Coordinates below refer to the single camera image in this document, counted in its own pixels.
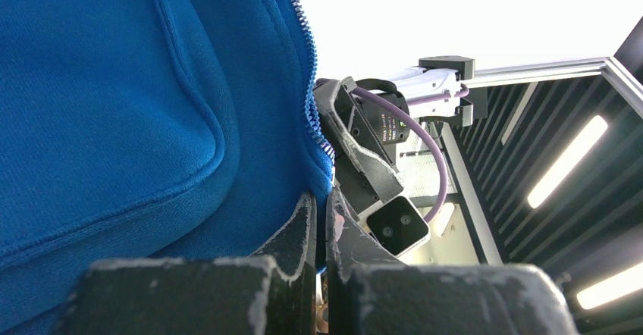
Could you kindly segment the blue zip-up jacket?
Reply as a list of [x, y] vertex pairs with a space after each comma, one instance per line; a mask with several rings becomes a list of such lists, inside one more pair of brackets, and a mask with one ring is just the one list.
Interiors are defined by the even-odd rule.
[[248, 255], [333, 161], [299, 0], [1, 0], [1, 332], [104, 258]]

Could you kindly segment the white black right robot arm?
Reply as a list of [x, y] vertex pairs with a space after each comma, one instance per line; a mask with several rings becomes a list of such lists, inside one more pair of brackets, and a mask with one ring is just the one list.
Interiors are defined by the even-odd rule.
[[313, 88], [325, 144], [334, 151], [336, 184], [360, 219], [405, 193], [387, 146], [405, 142], [412, 131], [434, 156], [438, 194], [433, 212], [444, 204], [447, 165], [423, 121], [464, 127], [473, 104], [466, 81], [475, 62], [461, 56], [421, 58], [387, 79], [320, 79]]

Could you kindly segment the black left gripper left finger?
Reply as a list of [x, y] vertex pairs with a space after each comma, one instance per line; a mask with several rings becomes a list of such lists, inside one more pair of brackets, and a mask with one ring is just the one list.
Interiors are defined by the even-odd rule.
[[118, 258], [92, 264], [55, 334], [313, 334], [316, 202], [252, 255]]

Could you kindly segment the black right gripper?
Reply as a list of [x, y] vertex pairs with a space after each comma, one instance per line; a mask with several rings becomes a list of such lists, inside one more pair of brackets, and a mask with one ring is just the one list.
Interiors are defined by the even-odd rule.
[[357, 214], [403, 192], [397, 169], [353, 93], [348, 77], [315, 84], [321, 132], [334, 150], [334, 179]]

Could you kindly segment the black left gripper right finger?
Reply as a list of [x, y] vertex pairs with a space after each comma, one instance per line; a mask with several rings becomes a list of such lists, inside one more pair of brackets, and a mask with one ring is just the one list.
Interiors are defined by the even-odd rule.
[[406, 265], [355, 221], [335, 189], [326, 205], [332, 334], [574, 334], [562, 293], [533, 265]]

